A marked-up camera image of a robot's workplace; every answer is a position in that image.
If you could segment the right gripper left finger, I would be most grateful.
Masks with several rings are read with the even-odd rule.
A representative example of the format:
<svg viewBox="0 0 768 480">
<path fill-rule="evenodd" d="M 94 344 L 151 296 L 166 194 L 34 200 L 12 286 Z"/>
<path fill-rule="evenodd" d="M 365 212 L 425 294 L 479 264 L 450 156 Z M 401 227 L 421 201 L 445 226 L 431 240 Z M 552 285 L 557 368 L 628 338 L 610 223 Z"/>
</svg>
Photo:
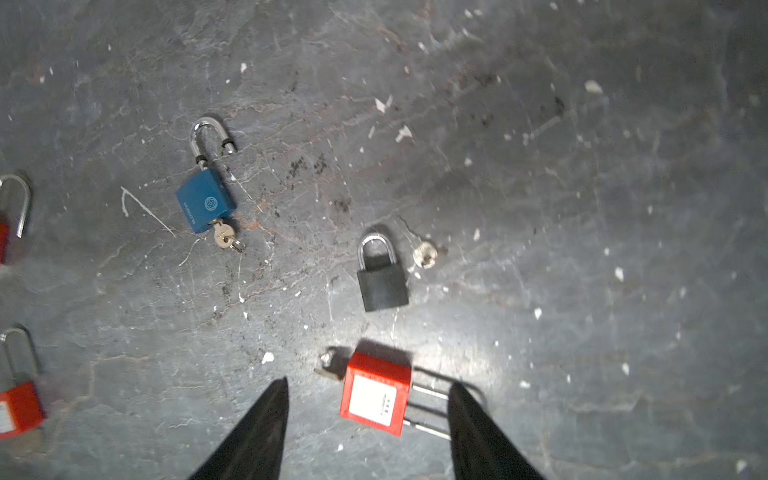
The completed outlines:
<svg viewBox="0 0 768 480">
<path fill-rule="evenodd" d="M 289 414 L 286 377 L 273 381 L 190 479 L 278 479 Z"/>
</svg>

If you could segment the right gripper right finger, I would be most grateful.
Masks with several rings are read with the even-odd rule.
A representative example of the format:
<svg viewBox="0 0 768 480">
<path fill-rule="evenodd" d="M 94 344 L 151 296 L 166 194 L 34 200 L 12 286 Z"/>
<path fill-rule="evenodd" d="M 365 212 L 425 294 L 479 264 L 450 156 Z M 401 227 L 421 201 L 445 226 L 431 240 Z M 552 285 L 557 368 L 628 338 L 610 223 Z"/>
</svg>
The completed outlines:
<svg viewBox="0 0 768 480">
<path fill-rule="evenodd" d="M 448 424 L 456 479 L 543 479 L 460 383 L 449 390 Z"/>
</svg>

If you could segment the red padlock long shackle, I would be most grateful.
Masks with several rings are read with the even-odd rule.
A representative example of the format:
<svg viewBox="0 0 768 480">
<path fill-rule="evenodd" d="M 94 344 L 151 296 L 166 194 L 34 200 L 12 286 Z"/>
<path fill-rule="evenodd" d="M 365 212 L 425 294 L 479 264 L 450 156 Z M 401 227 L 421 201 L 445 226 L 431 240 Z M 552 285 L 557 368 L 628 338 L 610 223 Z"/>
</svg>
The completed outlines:
<svg viewBox="0 0 768 480">
<path fill-rule="evenodd" d="M 455 377 L 415 366 L 403 352 L 394 351 L 388 358 L 379 358 L 371 350 L 341 346 L 326 348 L 319 355 L 314 372 L 343 384 L 339 415 L 345 419 L 396 437 L 409 427 L 447 441 L 451 439 L 446 429 L 410 419 L 407 411 L 412 407 L 446 418 L 446 412 L 410 400 L 414 392 L 444 402 L 449 399 L 446 390 L 416 382 L 414 375 L 421 374 L 449 385 L 459 381 Z"/>
</svg>

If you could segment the black padlock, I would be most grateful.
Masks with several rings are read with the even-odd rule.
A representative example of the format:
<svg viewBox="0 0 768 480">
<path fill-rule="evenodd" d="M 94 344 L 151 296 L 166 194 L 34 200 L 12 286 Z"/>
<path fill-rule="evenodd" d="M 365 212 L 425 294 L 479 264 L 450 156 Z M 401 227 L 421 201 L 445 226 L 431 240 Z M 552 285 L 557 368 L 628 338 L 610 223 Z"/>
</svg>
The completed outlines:
<svg viewBox="0 0 768 480">
<path fill-rule="evenodd" d="M 388 263 L 369 269 L 365 247 L 380 242 L 386 249 Z M 357 249 L 360 270 L 357 272 L 361 297 L 366 312 L 397 308 L 409 304 L 409 293 L 402 266 L 388 236 L 371 232 L 362 237 Z"/>
</svg>

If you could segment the silver key with ring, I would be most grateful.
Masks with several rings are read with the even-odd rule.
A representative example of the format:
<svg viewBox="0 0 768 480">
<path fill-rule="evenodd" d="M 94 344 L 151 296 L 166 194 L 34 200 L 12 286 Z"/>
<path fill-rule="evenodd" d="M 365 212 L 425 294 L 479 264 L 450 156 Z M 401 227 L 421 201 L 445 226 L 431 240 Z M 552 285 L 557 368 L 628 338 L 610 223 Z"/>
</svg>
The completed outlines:
<svg viewBox="0 0 768 480">
<path fill-rule="evenodd" d="M 435 243 L 430 237 L 418 234 L 402 216 L 398 216 L 398 219 L 412 240 L 412 259 L 416 266 L 422 269 L 431 269 L 447 256 L 448 248 L 446 245 Z"/>
</svg>

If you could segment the red padlock near left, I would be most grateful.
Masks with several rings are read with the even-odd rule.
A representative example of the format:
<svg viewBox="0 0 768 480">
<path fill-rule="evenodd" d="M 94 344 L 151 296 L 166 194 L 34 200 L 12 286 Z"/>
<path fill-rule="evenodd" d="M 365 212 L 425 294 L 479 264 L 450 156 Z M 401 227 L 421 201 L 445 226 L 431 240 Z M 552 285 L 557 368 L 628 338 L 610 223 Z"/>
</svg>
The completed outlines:
<svg viewBox="0 0 768 480">
<path fill-rule="evenodd" d="M 14 366 L 9 337 L 19 334 L 25 341 L 33 366 L 31 375 L 18 375 Z M 39 398 L 35 380 L 40 375 L 40 363 L 29 331 L 21 325 L 9 327 L 1 333 L 1 351 L 11 374 L 12 387 L 1 392 L 1 439 L 6 440 L 26 434 L 40 427 L 45 413 Z"/>
</svg>

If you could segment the blue padlock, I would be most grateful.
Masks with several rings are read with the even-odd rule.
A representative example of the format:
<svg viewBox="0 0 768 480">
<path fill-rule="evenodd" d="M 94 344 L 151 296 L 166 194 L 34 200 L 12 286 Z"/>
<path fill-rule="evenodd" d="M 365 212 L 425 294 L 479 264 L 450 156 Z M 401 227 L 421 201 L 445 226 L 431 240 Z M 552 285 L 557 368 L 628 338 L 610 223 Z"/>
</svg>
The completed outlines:
<svg viewBox="0 0 768 480">
<path fill-rule="evenodd" d="M 175 192 L 175 196 L 194 234 L 202 235 L 213 230 L 214 241 L 219 248 L 243 253 L 244 244 L 237 239 L 236 229 L 227 222 L 236 205 L 219 174 L 209 166 L 209 156 L 201 141 L 205 128 L 215 131 L 227 155 L 238 152 L 233 138 L 220 120 L 213 116 L 198 118 L 191 128 L 189 146 L 199 171 Z"/>
</svg>

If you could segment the red padlock far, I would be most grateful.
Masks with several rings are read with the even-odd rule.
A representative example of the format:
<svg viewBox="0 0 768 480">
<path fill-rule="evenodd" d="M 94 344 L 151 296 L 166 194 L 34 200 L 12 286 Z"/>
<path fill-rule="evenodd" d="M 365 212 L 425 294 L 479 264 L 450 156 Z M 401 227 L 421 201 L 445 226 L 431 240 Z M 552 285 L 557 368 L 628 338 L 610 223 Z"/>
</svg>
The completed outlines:
<svg viewBox="0 0 768 480">
<path fill-rule="evenodd" d="M 18 213 L 13 213 L 4 205 L 1 205 L 1 264 L 7 264 L 7 254 L 12 238 L 21 239 L 25 232 L 26 223 L 31 210 L 32 189 L 25 177 L 19 174 L 3 174 L 1 176 L 1 189 L 10 187 L 16 183 L 23 198 L 17 203 L 20 207 Z"/>
</svg>

